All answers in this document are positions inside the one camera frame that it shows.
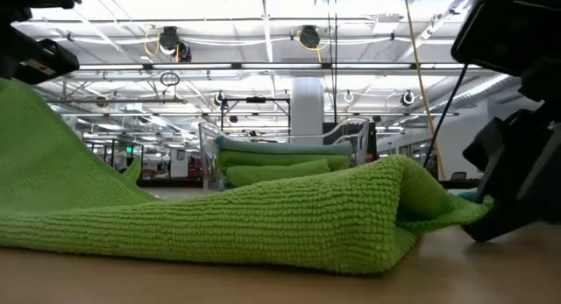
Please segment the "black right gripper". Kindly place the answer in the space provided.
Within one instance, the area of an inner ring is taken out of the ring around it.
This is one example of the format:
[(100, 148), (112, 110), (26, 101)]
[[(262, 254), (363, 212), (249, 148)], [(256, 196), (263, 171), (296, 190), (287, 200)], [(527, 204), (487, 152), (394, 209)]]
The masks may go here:
[(521, 94), (542, 105), (493, 118), (463, 155), (484, 175), (479, 204), (488, 208), (478, 221), (462, 225), (476, 242), (534, 222), (561, 224), (561, 55), (537, 60), (522, 74)]

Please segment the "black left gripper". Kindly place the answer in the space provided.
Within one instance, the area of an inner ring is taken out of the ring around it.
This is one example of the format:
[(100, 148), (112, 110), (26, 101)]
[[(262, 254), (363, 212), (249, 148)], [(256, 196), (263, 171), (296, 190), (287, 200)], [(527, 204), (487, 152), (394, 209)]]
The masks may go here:
[(0, 0), (0, 78), (55, 79), (80, 68), (77, 57), (52, 39), (37, 41), (12, 24), (33, 8), (72, 9), (82, 0)]

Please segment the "blue teal-edged microfiber towel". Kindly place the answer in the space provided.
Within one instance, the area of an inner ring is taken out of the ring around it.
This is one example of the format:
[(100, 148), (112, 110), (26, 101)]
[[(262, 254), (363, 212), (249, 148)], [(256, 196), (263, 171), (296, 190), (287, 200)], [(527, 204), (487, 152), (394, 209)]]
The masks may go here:
[(221, 136), (216, 138), (216, 144), (221, 150), (266, 154), (328, 154), (350, 156), (353, 152), (352, 143), (349, 141), (334, 145), (296, 145), (290, 143), (249, 142)]
[(463, 198), (471, 202), (479, 202), (479, 195), (476, 188), (455, 189), (454, 194), (460, 198)]

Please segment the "white building column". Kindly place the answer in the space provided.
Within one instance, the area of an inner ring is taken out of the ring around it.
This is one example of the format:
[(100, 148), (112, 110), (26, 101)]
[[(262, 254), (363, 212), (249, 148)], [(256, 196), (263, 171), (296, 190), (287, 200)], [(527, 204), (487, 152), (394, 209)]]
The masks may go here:
[(321, 145), (323, 139), (323, 84), (321, 78), (296, 77), (291, 88), (292, 144)]

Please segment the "clear plastic bin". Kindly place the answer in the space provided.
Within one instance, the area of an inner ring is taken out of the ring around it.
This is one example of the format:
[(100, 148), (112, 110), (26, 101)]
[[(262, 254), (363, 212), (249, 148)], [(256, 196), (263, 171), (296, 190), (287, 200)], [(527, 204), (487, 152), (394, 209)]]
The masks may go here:
[[(351, 117), (333, 125), (325, 133), (320, 135), (323, 139), (321, 145), (340, 144), (344, 141), (352, 143), (353, 152), (346, 156), (350, 160), (350, 166), (360, 166), (367, 162), (368, 139), (370, 122), (363, 117)], [(223, 172), (217, 167), (217, 155), (221, 151), (216, 144), (216, 138), (225, 136), (227, 138), (260, 143), (291, 143), (294, 138), (288, 134), (259, 134), (257, 132), (237, 132), (235, 128), (224, 129), (211, 123), (200, 124), (200, 151), (202, 154), (203, 167), (203, 187), (206, 190), (226, 190), (235, 188), (226, 178), (226, 171)]]

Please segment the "silver ventilation duct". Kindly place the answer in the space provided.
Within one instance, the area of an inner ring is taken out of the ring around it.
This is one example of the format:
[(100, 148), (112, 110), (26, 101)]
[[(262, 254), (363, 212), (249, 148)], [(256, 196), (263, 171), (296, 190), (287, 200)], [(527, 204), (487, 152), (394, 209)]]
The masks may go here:
[(454, 95), (450, 109), (457, 110), (466, 106), (476, 105), (478, 102), (486, 100), (490, 95), (495, 95), (508, 88), (519, 87), (520, 84), (519, 78), (506, 74), (487, 77), (483, 81), (467, 85), (466, 88), (461, 87), (457, 94)]

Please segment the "black metal gantry frame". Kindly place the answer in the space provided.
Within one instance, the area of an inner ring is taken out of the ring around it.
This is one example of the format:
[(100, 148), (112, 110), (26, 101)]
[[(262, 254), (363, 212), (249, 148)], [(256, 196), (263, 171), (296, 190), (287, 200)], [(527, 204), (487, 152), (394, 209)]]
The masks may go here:
[(287, 117), (288, 129), (291, 130), (292, 114), (290, 98), (267, 98), (263, 96), (249, 96), (246, 98), (223, 98), (220, 101), (220, 128), (224, 128), (226, 116), (233, 116), (231, 112), (239, 103), (263, 104), (272, 103), (281, 113)]

